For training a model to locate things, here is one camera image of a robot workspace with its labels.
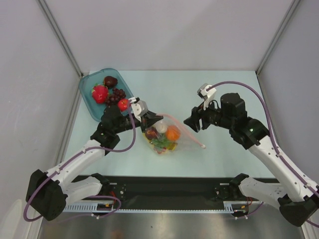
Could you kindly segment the clear zip top bag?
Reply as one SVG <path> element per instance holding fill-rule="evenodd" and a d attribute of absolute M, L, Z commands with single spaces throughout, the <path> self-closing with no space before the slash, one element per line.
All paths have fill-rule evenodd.
<path fill-rule="evenodd" d="M 206 149 L 186 127 L 168 114 L 158 114 L 162 119 L 146 128 L 143 136 L 149 147 L 158 155 L 175 151 Z"/>

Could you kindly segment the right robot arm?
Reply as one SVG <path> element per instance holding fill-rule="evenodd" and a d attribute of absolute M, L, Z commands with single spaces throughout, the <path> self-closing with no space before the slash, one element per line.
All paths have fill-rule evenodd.
<path fill-rule="evenodd" d="M 236 200 L 246 196 L 262 201 L 278 209 L 290 224 L 302 226 L 319 208 L 318 184 L 276 146 L 270 131 L 259 120 L 247 115 L 238 93 L 222 95 L 219 108 L 214 106 L 214 94 L 198 95 L 204 101 L 191 110 L 184 123 L 195 132 L 210 125 L 227 129 L 233 140 L 256 156 L 280 183 L 276 187 L 239 174 L 231 182 L 230 195 Z"/>

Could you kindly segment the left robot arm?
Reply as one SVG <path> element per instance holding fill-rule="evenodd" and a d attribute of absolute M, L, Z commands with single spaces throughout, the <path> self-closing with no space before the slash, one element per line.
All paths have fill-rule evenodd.
<path fill-rule="evenodd" d="M 132 104 L 125 116 L 117 106 L 105 108 L 96 131 L 87 143 L 70 159 L 64 160 L 51 169 L 43 172 L 36 170 L 32 173 L 26 194 L 26 206 L 23 218 L 32 222 L 27 216 L 28 208 L 32 207 L 39 213 L 40 218 L 51 221 L 57 218 L 66 206 L 80 200 L 106 199 L 121 206 L 121 200 L 111 194 L 110 181 L 99 173 L 94 173 L 86 179 L 75 182 L 74 179 L 95 161 L 110 152 L 126 152 L 134 145 L 119 150 L 116 145 L 120 142 L 119 133 L 136 129 L 145 131 L 148 127 L 162 120 L 162 116 L 148 110 L 144 105 Z"/>

